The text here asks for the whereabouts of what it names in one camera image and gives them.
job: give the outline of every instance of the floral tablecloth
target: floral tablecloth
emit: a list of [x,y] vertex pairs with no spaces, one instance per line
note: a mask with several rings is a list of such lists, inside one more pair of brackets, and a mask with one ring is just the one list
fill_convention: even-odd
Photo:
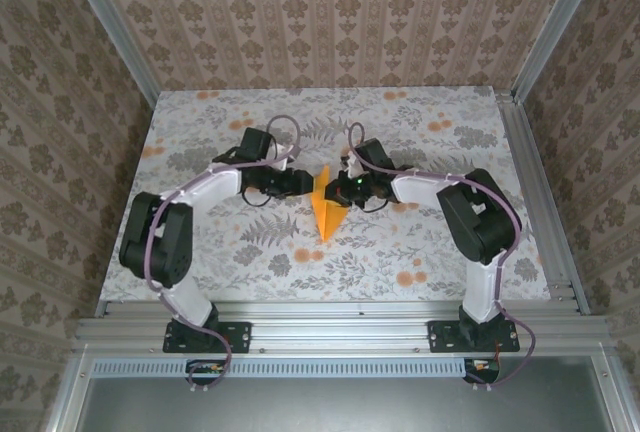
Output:
[[[547,284],[493,90],[490,87],[228,90],[163,92],[131,196],[160,193],[201,172],[238,145],[246,126],[290,114],[302,129],[293,166],[337,175],[352,121],[377,137],[396,165],[466,173],[491,172],[522,218],[520,248],[506,264],[504,297],[546,299]],[[291,143],[285,121],[273,130]],[[126,214],[120,236],[126,223]],[[118,263],[118,238],[102,289],[105,300],[153,299],[144,281]],[[309,196],[263,208],[228,199],[199,217],[192,271],[212,300],[461,299],[465,259],[439,210],[390,205],[353,209],[326,243]]]

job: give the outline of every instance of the vent grille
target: vent grille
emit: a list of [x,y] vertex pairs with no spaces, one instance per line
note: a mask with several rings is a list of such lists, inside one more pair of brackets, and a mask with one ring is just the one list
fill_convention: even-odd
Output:
[[[186,359],[96,359],[92,378],[186,377]],[[229,377],[464,377],[464,359],[237,358]],[[194,374],[194,377],[207,377]]]

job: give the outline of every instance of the wall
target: wall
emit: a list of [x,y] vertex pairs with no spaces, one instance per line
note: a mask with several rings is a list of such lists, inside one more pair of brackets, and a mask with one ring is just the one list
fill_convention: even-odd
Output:
[[113,0],[161,88],[509,88],[555,0]]
[[525,109],[594,313],[640,400],[640,0],[583,0]]
[[93,314],[150,119],[86,0],[0,0],[0,430],[35,430]]

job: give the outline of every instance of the orange object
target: orange object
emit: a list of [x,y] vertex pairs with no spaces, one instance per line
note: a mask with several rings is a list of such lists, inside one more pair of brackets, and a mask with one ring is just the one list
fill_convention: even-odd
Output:
[[325,165],[322,173],[313,182],[313,192],[311,193],[311,205],[316,214],[318,231],[322,241],[326,242],[329,237],[340,227],[340,224],[347,216],[349,209],[341,207],[335,202],[325,200],[324,189],[329,184],[329,166]]

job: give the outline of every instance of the floral patterned surface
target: floral patterned surface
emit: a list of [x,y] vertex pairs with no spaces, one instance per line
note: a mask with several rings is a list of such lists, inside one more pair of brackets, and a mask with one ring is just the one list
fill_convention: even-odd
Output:
[[[535,240],[500,114],[490,87],[281,89],[164,92],[158,102],[132,197],[171,189],[237,145],[246,126],[290,114],[302,129],[295,167],[335,177],[346,127],[361,121],[396,165],[466,173],[488,169],[523,219],[523,243],[507,262],[504,295],[548,297]],[[274,124],[279,143],[293,129]],[[250,197],[260,202],[260,197]],[[464,294],[465,259],[442,213],[396,204],[374,214],[354,209],[326,243],[310,197],[252,208],[234,197],[200,216],[192,271],[214,300],[436,300]],[[103,299],[152,299],[114,251]]]

